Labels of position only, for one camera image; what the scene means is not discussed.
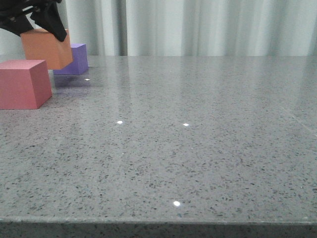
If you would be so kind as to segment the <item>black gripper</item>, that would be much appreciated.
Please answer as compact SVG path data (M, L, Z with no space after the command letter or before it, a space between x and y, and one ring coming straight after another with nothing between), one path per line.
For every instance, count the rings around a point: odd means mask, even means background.
M57 40L63 42L67 36L61 21L57 4L60 0L1 0L0 28L17 36L33 30L26 15L35 24L52 33Z

